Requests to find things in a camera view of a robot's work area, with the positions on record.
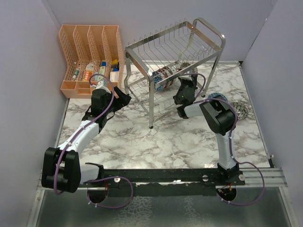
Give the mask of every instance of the small container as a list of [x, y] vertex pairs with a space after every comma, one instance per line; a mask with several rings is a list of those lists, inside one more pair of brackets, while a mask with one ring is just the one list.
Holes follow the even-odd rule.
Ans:
[[119, 71], [110, 72], [110, 81], [118, 83], [118, 81], [119, 81]]
[[76, 69], [72, 79], [73, 80], [77, 80], [78, 76], [79, 76], [79, 72], [80, 72], [80, 66]]
[[85, 71], [83, 72], [82, 80], [89, 81], [89, 78], [91, 77], [91, 75], [93, 75], [93, 71], [94, 71], [94, 63], [91, 62], [86, 66]]
[[117, 68], [118, 63], [119, 63], [119, 61], [118, 61], [117, 59], [114, 59], [114, 60], [112, 61], [111, 67], [112, 67], [113, 69], [114, 69], [114, 68]]
[[[105, 72], [106, 72], [106, 61], [102, 61], [100, 70], [99, 70], [99, 74], [105, 75]], [[102, 76], [97, 77], [97, 81], [101, 81], [102, 79], [103, 79]]]

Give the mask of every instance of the rack leg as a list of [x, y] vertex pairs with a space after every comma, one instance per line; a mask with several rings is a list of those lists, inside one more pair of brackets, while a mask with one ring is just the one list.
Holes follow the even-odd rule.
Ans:
[[209, 84], [210, 84], [210, 82], [212, 81], [212, 78], [213, 78], [213, 75], [214, 75], [214, 71], [215, 71], [216, 68], [217, 68], [218, 61], [219, 61], [220, 57], [221, 57], [221, 54], [219, 54], [219, 55], [216, 57], [216, 60], [214, 61], [213, 68], [212, 68], [212, 70], [210, 71], [210, 74], [209, 74], [209, 77], [208, 77], [208, 79], [207, 79], [206, 85], [205, 85], [205, 87], [203, 88], [203, 91], [202, 91], [202, 94], [201, 94], [202, 97], [205, 97], [205, 95], [206, 95], [206, 93], [207, 93]]
[[155, 81], [152, 79], [149, 82], [149, 118], [150, 118], [150, 129], [153, 128], [153, 102], [154, 102], [154, 92], [155, 92]]
[[131, 59], [126, 56], [125, 58], [125, 64], [126, 64], [126, 77], [124, 79], [124, 89], [125, 93], [128, 95], [129, 94], [129, 86], [128, 86], [128, 80], [132, 74], [132, 69], [131, 69]]

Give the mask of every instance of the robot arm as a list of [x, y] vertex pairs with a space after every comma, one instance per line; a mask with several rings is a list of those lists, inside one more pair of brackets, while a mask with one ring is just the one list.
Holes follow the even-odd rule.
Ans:
[[[195, 116], [204, 116], [208, 126], [215, 133], [219, 150], [218, 169], [226, 181], [231, 180], [239, 173], [239, 164], [231, 157], [229, 133], [235, 121], [234, 113], [229, 105], [216, 100], [206, 100], [194, 103], [196, 83], [194, 79], [180, 79], [181, 86], [174, 96], [175, 104], [181, 105], [177, 108], [181, 118], [187, 119]], [[231, 137], [232, 150], [234, 148], [233, 132]]]
[[[80, 164], [79, 154], [104, 128], [107, 123], [107, 115], [109, 113], [115, 113], [129, 104], [131, 100], [130, 96], [124, 94], [117, 87], [115, 87], [114, 90], [119, 98], [114, 97], [113, 103], [108, 111], [83, 130], [85, 125], [98, 117], [108, 107], [112, 97], [112, 93], [106, 87], [95, 89], [91, 97], [91, 106], [82, 118], [79, 128], [59, 147], [46, 150], [41, 180], [43, 187], [53, 188], [58, 158], [67, 144], [69, 144], [69, 147], [63, 155], [63, 163], [60, 164], [57, 177], [58, 190], [75, 192], [80, 184], [89, 180], [102, 178], [102, 166], [93, 163]], [[77, 135], [76, 138], [70, 143], [71, 138], [75, 135]]]

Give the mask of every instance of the wire shelf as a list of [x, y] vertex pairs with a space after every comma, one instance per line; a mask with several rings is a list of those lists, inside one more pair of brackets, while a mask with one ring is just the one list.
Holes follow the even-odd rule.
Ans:
[[[198, 21], [221, 38], [221, 45], [197, 29]], [[140, 37], [139, 41], [134, 40], [132, 45], [125, 48], [125, 91], [130, 92], [150, 115], [150, 127], [154, 116], [160, 119], [161, 114], [175, 107], [172, 97], [180, 86], [177, 78], [187, 72], [197, 72], [198, 65], [216, 58], [202, 92], [205, 95], [224, 45], [224, 36], [208, 22], [198, 18], [193, 24], [180, 21], [155, 34]], [[143, 78], [130, 79], [131, 61], [143, 74]]]

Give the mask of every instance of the screw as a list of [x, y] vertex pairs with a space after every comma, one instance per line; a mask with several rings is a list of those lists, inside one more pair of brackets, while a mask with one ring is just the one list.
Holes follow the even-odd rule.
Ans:
[[240, 180], [240, 181], [244, 181], [244, 180], [245, 180], [245, 176], [244, 176], [243, 174], [240, 174], [240, 175], [239, 175], [239, 180]]
[[208, 176], [207, 176], [207, 175], [203, 175], [203, 176], [202, 176], [202, 180], [203, 180], [204, 182], [207, 182], [207, 181], [208, 181]]

